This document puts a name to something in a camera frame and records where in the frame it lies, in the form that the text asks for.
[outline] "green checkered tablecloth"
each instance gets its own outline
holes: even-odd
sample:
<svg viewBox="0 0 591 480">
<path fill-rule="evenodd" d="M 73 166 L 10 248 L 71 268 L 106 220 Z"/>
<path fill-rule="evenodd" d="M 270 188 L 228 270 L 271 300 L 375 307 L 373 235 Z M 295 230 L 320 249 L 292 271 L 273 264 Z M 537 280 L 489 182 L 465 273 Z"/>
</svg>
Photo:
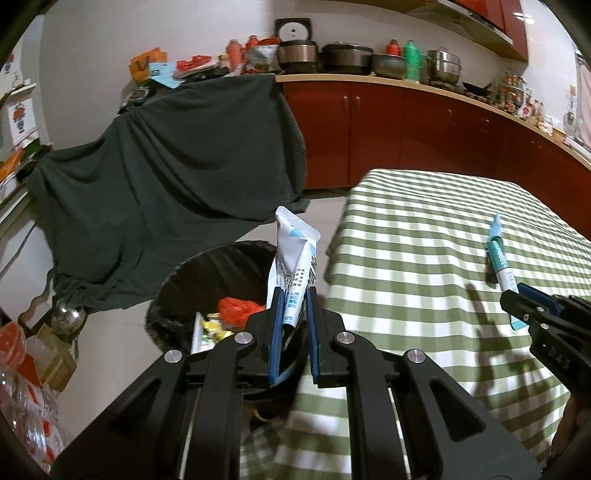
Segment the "green checkered tablecloth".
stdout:
<svg viewBox="0 0 591 480">
<path fill-rule="evenodd" d="M 422 349 L 543 461 L 569 394 L 485 282 L 496 213 L 517 281 L 591 299 L 590 242 L 522 188 L 373 170 L 350 191 L 329 246 L 326 307 L 379 349 Z M 306 372 L 287 422 L 244 439 L 243 478 L 350 478 L 345 389 L 320 390 Z"/>
</svg>

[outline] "red plastic bag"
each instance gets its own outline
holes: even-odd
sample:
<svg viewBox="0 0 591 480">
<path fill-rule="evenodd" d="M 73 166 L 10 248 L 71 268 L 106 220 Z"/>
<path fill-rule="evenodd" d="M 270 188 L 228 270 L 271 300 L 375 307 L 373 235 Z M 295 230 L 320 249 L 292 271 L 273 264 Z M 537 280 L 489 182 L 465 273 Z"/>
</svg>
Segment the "red plastic bag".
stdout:
<svg viewBox="0 0 591 480">
<path fill-rule="evenodd" d="M 262 312 L 265 307 L 250 300 L 226 297 L 217 303 L 217 310 L 224 322 L 244 329 L 248 317 L 253 313 Z"/>
</svg>

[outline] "orange bag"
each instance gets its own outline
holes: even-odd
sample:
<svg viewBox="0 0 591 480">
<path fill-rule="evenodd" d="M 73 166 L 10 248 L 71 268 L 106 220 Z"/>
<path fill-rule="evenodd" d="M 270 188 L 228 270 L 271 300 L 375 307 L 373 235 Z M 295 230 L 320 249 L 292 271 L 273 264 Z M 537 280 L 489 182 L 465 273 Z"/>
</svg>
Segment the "orange bag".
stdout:
<svg viewBox="0 0 591 480">
<path fill-rule="evenodd" d="M 217 310 L 224 322 L 244 329 L 248 317 L 253 313 L 262 312 L 265 307 L 250 300 L 226 297 L 217 303 Z"/>
<path fill-rule="evenodd" d="M 168 54 L 160 51 L 160 47 L 146 51 L 129 62 L 129 72 L 135 83 L 141 83 L 150 78 L 150 62 L 167 62 Z"/>
</svg>

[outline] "pot lid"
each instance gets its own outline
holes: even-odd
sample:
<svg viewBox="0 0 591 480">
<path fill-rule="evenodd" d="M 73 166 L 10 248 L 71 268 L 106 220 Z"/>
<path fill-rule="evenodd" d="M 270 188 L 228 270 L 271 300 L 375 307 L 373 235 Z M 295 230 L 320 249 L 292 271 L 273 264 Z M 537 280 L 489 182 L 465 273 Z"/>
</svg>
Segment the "pot lid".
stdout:
<svg viewBox="0 0 591 480">
<path fill-rule="evenodd" d="M 363 50 L 369 53 L 373 53 L 374 50 L 363 45 L 357 45 L 355 43 L 347 43 L 344 41 L 337 41 L 326 44 L 322 50 Z"/>
<path fill-rule="evenodd" d="M 312 40 L 288 40 L 282 41 L 279 43 L 280 47 L 289 47 L 291 45 L 311 45 L 313 47 L 316 46 L 316 42 Z"/>
</svg>

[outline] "wall cabinet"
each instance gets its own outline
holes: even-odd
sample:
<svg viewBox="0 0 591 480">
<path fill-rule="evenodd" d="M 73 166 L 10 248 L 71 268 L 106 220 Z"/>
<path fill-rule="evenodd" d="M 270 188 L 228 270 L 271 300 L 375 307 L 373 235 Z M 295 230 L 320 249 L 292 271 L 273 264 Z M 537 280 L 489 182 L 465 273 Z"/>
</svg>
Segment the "wall cabinet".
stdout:
<svg viewBox="0 0 591 480">
<path fill-rule="evenodd" d="M 475 11 L 481 17 L 486 18 L 497 28 L 505 31 L 505 21 L 503 19 L 501 0 L 456 0 L 456 2 L 472 11 Z"/>
<path fill-rule="evenodd" d="M 490 23 L 503 31 L 512 41 L 511 45 L 498 35 L 493 34 L 491 29 L 480 21 L 469 21 L 465 15 L 458 17 L 457 12 L 445 11 L 442 14 L 424 15 L 424 8 L 435 4 L 435 0 L 336 0 L 352 4 L 372 5 L 373 7 L 386 8 L 397 12 L 415 15 L 425 21 L 435 23 L 443 28 L 452 30 L 466 38 L 488 48 L 497 55 L 518 61 L 528 61 L 527 40 L 525 34 L 525 23 L 520 21 L 514 14 L 521 13 L 520 0 L 452 0 L 465 8 L 475 11 Z M 467 29 L 464 21 L 470 25 Z"/>
<path fill-rule="evenodd" d="M 521 2 L 519 0 L 502 0 L 503 19 L 505 21 L 505 33 L 513 40 L 513 53 L 517 54 L 516 60 L 527 63 L 529 53 L 527 50 L 527 33 L 525 31 L 525 22 L 519 20 L 515 14 L 522 14 Z"/>
</svg>

